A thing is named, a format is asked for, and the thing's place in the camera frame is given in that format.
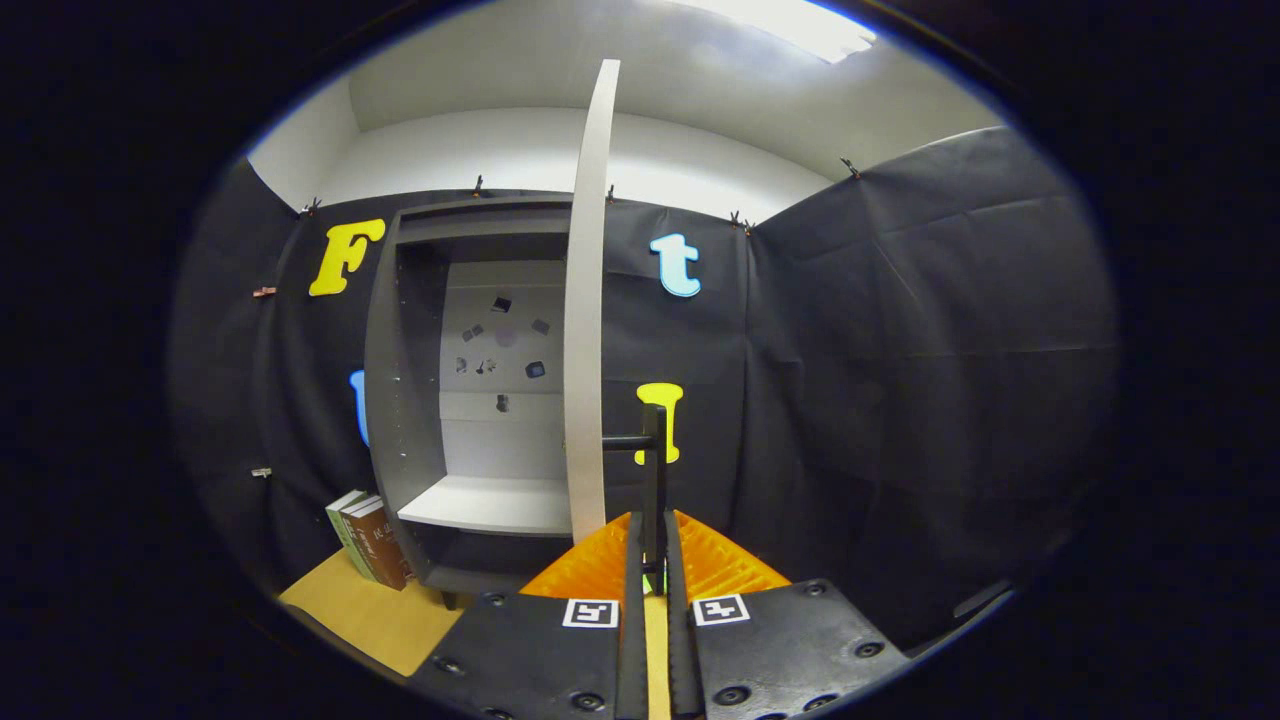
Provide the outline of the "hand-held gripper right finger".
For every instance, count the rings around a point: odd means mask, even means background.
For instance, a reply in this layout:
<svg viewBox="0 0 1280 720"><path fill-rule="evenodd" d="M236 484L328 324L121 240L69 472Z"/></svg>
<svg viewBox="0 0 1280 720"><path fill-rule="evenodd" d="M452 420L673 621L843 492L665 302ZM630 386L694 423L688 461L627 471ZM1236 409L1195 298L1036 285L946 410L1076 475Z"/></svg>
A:
<svg viewBox="0 0 1280 720"><path fill-rule="evenodd" d="M672 717L818 719L910 669L831 582L790 583L687 514L666 525Z"/></svg>

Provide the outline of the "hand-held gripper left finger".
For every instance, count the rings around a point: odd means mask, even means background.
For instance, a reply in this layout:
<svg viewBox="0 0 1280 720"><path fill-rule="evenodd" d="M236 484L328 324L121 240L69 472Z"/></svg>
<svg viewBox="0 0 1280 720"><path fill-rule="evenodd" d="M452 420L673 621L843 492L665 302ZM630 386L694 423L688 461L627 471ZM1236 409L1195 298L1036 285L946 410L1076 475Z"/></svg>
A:
<svg viewBox="0 0 1280 720"><path fill-rule="evenodd" d="M453 719L645 719L641 529L625 514L522 591L480 594L411 689Z"/></svg>

